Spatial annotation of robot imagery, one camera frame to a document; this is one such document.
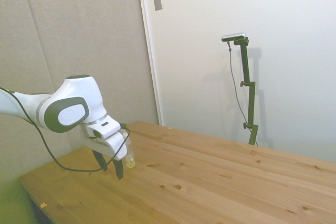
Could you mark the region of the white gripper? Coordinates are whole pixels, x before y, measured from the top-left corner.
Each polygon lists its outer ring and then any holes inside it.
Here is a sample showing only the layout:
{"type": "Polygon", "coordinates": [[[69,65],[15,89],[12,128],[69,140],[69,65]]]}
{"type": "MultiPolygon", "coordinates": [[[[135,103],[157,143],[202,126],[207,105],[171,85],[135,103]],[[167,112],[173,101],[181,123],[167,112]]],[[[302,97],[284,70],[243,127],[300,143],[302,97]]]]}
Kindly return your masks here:
{"type": "Polygon", "coordinates": [[[84,145],[90,149],[94,154],[96,161],[103,171],[108,169],[103,154],[113,157],[113,164],[115,167],[116,176],[119,180],[123,178],[123,159],[127,154],[127,148],[124,145],[124,138],[120,132],[119,126],[109,127],[107,125],[82,125],[81,131],[83,133],[84,145]]]}

